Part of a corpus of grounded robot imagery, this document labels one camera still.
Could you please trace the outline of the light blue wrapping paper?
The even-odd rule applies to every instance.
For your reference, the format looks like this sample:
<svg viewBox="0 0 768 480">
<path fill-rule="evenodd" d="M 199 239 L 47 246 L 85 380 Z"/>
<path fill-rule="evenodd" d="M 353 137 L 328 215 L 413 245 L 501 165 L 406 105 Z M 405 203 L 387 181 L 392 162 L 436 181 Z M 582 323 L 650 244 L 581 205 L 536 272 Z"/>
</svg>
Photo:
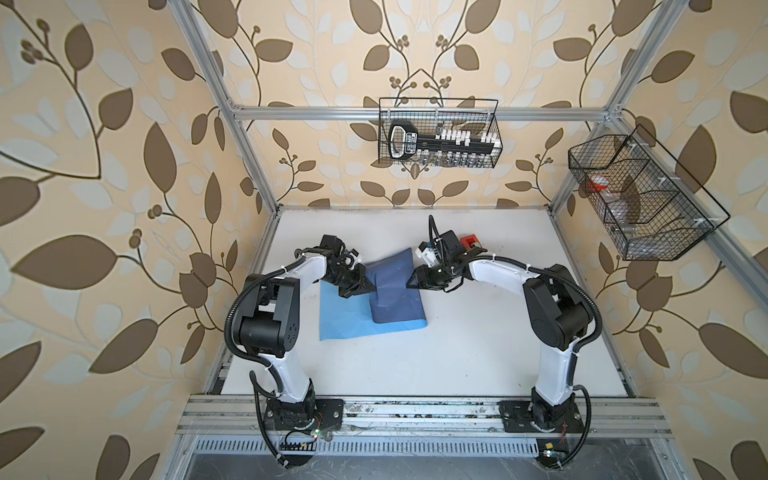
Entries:
<svg viewBox="0 0 768 480">
<path fill-rule="evenodd" d="M 373 319 L 370 295 L 345 299 L 338 288 L 327 282 L 320 284 L 319 340 L 347 340 L 426 328 L 421 318 L 392 323 L 376 323 Z"/>
</svg>

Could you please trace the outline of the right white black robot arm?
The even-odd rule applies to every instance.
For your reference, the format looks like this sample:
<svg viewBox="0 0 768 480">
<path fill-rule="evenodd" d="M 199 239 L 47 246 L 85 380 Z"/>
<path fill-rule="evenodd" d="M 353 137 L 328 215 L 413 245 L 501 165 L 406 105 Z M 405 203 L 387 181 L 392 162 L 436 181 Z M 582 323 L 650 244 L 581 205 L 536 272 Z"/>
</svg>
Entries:
<svg viewBox="0 0 768 480">
<path fill-rule="evenodd" d="M 563 265 L 537 268 L 479 246 L 467 246 L 453 231 L 440 232 L 432 216 L 428 235 L 417 248 L 422 264 L 414 269 L 406 287 L 450 293 L 452 281 L 470 280 L 521 296 L 532 331 L 541 343 L 539 373 L 527 417 L 544 432 L 573 417 L 578 412 L 574 376 L 579 352 L 602 334 L 603 320 L 596 302 Z"/>
</svg>

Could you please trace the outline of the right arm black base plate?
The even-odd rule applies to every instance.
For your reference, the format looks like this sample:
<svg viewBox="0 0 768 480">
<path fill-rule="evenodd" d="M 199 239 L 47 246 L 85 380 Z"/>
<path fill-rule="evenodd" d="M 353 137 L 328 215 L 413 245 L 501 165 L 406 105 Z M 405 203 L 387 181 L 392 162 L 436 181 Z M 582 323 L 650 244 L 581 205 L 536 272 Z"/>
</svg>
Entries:
<svg viewBox="0 0 768 480">
<path fill-rule="evenodd" d="M 498 411 L 506 433 L 580 434 L 587 419 L 586 409 L 573 399 L 555 407 L 546 401 L 503 400 Z"/>
</svg>

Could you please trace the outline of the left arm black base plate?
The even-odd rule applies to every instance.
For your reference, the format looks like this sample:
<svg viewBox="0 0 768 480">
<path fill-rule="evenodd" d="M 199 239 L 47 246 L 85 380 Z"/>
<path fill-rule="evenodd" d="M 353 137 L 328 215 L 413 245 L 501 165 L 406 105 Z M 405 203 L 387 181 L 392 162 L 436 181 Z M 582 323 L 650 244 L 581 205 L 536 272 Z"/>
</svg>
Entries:
<svg viewBox="0 0 768 480">
<path fill-rule="evenodd" d="M 266 400 L 266 423 L 274 430 L 338 430 L 343 422 L 342 399 L 308 398 L 300 403 Z"/>
</svg>

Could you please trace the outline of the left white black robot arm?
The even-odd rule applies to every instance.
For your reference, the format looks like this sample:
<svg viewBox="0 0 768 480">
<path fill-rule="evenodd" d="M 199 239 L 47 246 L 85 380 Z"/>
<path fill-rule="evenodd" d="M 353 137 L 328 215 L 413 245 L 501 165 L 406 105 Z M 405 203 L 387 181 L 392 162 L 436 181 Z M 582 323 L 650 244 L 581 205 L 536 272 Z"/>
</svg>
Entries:
<svg viewBox="0 0 768 480">
<path fill-rule="evenodd" d="M 325 282 L 348 299 L 375 291 L 355 249 L 333 235 L 317 246 L 298 249 L 294 260 L 266 274 L 252 274 L 225 318 L 224 341 L 233 356 L 263 367 L 273 387 L 249 373 L 256 404 L 265 404 L 264 420 L 280 430 L 309 430 L 322 425 L 314 385 L 292 353 L 300 330 L 300 300 L 309 286 Z"/>
</svg>

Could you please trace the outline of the dark blue gift box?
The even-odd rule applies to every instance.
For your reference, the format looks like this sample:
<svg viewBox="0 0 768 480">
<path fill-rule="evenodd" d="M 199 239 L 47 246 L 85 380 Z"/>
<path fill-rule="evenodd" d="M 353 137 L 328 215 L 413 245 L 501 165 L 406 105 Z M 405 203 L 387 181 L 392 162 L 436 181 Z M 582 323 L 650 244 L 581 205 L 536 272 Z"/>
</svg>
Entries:
<svg viewBox="0 0 768 480">
<path fill-rule="evenodd" d="M 414 273 L 413 253 L 406 248 L 367 265 L 367 278 L 374 284 L 369 304 L 372 320 L 392 331 L 427 326 L 421 295 L 406 284 Z"/>
</svg>

